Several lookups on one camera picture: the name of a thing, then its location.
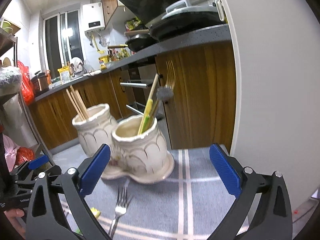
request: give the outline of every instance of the gray countertop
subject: gray countertop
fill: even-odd
[[[138,60],[160,54],[160,53],[172,51],[175,49],[195,46],[195,45],[201,45],[201,44],[212,43],[212,42],[221,42],[221,41],[231,41],[231,35],[230,35],[228,24],[221,24],[221,25],[199,29],[196,31],[192,31],[192,32],[165,40],[165,41],[161,41],[150,47],[140,50],[139,52],[133,54],[130,57],[109,63],[107,66],[107,69],[102,70],[102,74],[115,70],[116,68],[120,68],[122,66],[128,65],[130,63],[136,62]],[[91,76],[82,77],[79,79],[75,79],[71,82],[68,82],[66,84],[60,85],[58,87],[55,87],[53,89],[50,89],[48,92],[45,92],[42,95],[39,95],[38,97],[36,97],[35,102],[59,90],[67,88],[70,85],[74,85],[76,83],[82,82],[89,78],[91,78]]]

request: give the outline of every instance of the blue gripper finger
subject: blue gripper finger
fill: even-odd
[[[209,156],[228,193],[238,198],[241,194],[241,178],[229,163],[227,154],[215,143],[210,146]]]
[[[110,148],[102,144],[98,152],[92,157],[91,163],[80,177],[79,194],[82,197],[90,195],[110,160]]]
[[[30,161],[28,168],[29,170],[35,170],[40,166],[42,166],[43,164],[46,164],[47,162],[49,162],[49,157],[47,155],[42,155],[39,158],[36,158],[35,160]]]

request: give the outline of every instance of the human hand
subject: human hand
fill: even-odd
[[[8,220],[12,224],[12,226],[17,230],[17,232],[26,239],[26,231],[25,229],[20,225],[20,223],[17,221],[17,217],[23,217],[24,212],[20,209],[11,209],[8,211],[5,211],[4,214],[7,216]]]

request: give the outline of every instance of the yellow spatula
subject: yellow spatula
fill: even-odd
[[[143,113],[143,117],[141,119],[141,122],[140,122],[140,126],[139,126],[139,129],[138,129],[138,134],[142,134],[143,132],[143,126],[145,125],[145,123],[148,121],[146,121],[146,118],[149,117],[149,113],[151,111],[151,108],[152,108],[152,104],[153,104],[153,101],[152,101],[152,96],[153,96],[153,93],[155,92],[155,88],[156,88],[156,85],[157,85],[157,81],[158,81],[158,74],[155,75],[155,79],[153,80],[153,83],[152,83],[152,87],[151,87],[151,90],[150,90],[150,93],[149,93],[149,96],[148,96],[148,101],[147,101],[147,104],[146,104],[146,107],[144,109],[144,113]]]

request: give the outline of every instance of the red plastic bag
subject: red plastic bag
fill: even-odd
[[[29,68],[25,67],[23,63],[19,60],[18,60],[18,68],[20,68],[22,73],[21,91],[22,91],[23,99],[28,106],[35,99],[35,95],[32,89],[32,83],[30,81],[30,76],[29,76]]]
[[[20,147],[17,151],[16,165],[21,165],[25,161],[32,161],[36,158],[34,152],[28,148]]]

